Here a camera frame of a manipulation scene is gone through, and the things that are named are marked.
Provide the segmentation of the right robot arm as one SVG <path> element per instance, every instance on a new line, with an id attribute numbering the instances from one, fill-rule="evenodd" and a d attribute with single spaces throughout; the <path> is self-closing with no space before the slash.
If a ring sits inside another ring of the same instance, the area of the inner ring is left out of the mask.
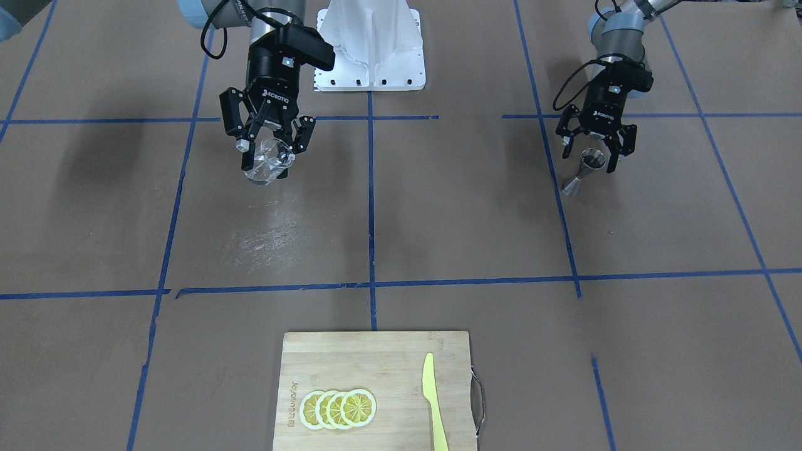
<path id="1" fill-rule="evenodd" d="M 269 185 L 288 176 L 299 153 L 309 147 L 317 120 L 300 115 L 301 69 L 330 71 L 335 51 L 304 21 L 304 1 L 180 1 L 184 20 L 201 31 L 200 47 L 220 60 L 231 28 L 249 28 L 243 88 L 219 95 L 224 132 L 241 154 L 250 182 Z"/>

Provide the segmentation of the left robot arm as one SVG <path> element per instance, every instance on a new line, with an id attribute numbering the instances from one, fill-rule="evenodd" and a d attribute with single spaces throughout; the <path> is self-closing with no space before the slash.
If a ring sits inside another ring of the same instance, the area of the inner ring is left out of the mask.
<path id="1" fill-rule="evenodd" d="M 564 159 L 570 156 L 574 138 L 579 135 L 601 140 L 607 146 L 608 174 L 615 171 L 621 157 L 634 152 L 638 127 L 624 125 L 622 117 L 631 92 L 647 93 L 654 84 L 642 42 L 644 28 L 676 5 L 677 1 L 614 1 L 610 9 L 594 6 L 588 31 L 596 57 L 572 75 L 592 64 L 600 69 L 578 91 L 585 94 L 581 108 L 573 100 L 559 106 L 559 95 L 552 105 L 553 110 L 561 112 L 555 132 L 563 139 Z"/>

